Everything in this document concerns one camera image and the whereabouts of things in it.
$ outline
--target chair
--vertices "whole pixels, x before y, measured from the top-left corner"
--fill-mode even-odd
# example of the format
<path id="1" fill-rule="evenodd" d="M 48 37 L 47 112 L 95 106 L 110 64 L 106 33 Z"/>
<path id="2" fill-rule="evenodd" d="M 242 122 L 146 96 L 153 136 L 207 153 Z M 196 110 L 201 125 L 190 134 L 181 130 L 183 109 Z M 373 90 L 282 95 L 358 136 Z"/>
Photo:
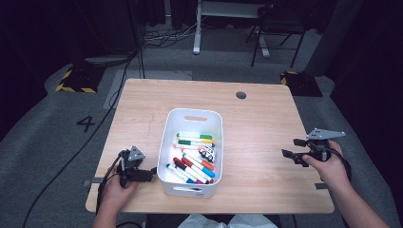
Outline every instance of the chair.
<path id="1" fill-rule="evenodd" d="M 252 58 L 251 67 L 255 63 L 256 52 L 259 47 L 259 39 L 261 35 L 282 35 L 285 39 L 279 44 L 279 47 L 270 47 L 270 49 L 293 49 L 295 51 L 293 61 L 290 68 L 293 67 L 294 61 L 297 58 L 299 47 L 302 43 L 305 35 L 306 28 L 303 26 L 299 15 L 294 9 L 288 6 L 284 1 L 269 1 L 265 7 L 258 9 L 258 22 L 253 26 L 248 38 L 247 43 L 252 34 L 257 35 L 257 41 L 255 44 L 255 50 Z M 300 35 L 296 48 L 284 48 L 281 47 L 291 35 Z"/>

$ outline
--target person's left hand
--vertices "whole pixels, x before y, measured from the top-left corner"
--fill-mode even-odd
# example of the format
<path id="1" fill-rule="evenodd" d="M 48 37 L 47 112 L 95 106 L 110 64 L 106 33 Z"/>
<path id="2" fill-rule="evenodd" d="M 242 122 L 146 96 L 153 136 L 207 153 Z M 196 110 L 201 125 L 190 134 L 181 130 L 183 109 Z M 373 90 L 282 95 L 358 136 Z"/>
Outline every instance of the person's left hand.
<path id="1" fill-rule="evenodd" d="M 116 173 L 115 166 L 110 172 L 102 197 L 101 207 L 107 207 L 110 212 L 119 213 L 139 186 L 138 182 L 128 182 L 129 186 L 124 189 L 120 183 L 120 176 Z"/>

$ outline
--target chair leg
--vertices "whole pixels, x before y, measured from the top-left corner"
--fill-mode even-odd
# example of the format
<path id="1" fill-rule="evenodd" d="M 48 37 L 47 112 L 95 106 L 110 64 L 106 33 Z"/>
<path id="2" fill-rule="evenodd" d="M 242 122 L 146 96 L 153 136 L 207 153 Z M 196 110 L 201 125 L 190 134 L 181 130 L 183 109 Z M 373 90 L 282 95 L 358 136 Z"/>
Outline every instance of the chair leg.
<path id="1" fill-rule="evenodd" d="M 256 26 L 253 26 L 251 32 L 250 32 L 249 35 L 248 35 L 248 38 L 247 38 L 246 41 L 245 41 L 245 43 L 248 43 L 248 42 L 249 42 L 249 39 L 251 38 L 251 36 L 252 36 L 253 32 L 255 31 L 255 29 L 256 29 Z"/>
<path id="2" fill-rule="evenodd" d="M 296 53 L 294 54 L 294 57 L 293 57 L 293 62 L 291 62 L 290 68 L 292 68 L 292 67 L 293 67 L 293 65 L 294 65 L 294 61 L 295 61 L 295 60 L 296 60 L 296 58 L 297 58 L 297 55 L 298 55 L 298 52 L 299 52 L 299 47 L 301 46 L 302 39 L 303 39 L 304 35 L 305 35 L 305 31 L 304 31 L 304 32 L 302 32 L 301 37 L 299 38 L 299 42 L 298 42 L 298 46 L 297 46 L 297 49 L 296 49 Z"/>
<path id="3" fill-rule="evenodd" d="M 292 34 L 288 34 L 288 36 L 287 37 L 285 37 L 285 39 L 281 42 L 281 46 L 288 40 L 288 38 L 290 38 L 291 37 L 291 35 Z"/>
<path id="4" fill-rule="evenodd" d="M 256 37 L 255 50 L 253 52 L 251 67 L 255 64 L 256 52 L 258 50 L 260 35 L 261 35 L 261 27 L 259 27 L 258 36 Z"/>

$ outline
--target white plastic bin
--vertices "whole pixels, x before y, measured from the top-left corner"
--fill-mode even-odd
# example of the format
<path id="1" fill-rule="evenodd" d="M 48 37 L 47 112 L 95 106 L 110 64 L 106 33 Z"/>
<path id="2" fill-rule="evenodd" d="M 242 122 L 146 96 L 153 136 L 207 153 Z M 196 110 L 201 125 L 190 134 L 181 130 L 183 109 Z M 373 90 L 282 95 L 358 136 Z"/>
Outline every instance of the white plastic bin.
<path id="1" fill-rule="evenodd" d="M 213 183 L 185 183 L 166 165 L 175 165 L 173 159 L 181 158 L 182 151 L 175 148 L 177 133 L 194 132 L 211 135 L 214 140 L 215 161 Z M 208 110 L 176 108 L 169 112 L 161 142 L 157 174 L 163 182 L 163 190 L 168 195 L 194 198 L 210 198 L 219 185 L 222 175 L 223 159 L 222 117 L 219 113 Z"/>

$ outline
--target bin handle cutout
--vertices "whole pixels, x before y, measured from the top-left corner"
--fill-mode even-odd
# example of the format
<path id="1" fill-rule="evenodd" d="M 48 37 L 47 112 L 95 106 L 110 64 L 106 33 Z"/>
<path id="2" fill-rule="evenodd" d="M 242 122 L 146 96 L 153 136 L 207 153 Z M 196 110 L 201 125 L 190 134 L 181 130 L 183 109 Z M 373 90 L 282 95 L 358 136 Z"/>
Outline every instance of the bin handle cutout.
<path id="1" fill-rule="evenodd" d="M 187 191 L 187 192 L 202 192 L 200 188 L 191 188 L 191 187 L 173 187 L 174 190 L 178 191 Z"/>
<path id="2" fill-rule="evenodd" d="M 207 118 L 204 117 L 195 117 L 195 116 L 184 116 L 183 117 L 187 121 L 198 121 L 198 122 L 206 122 Z"/>

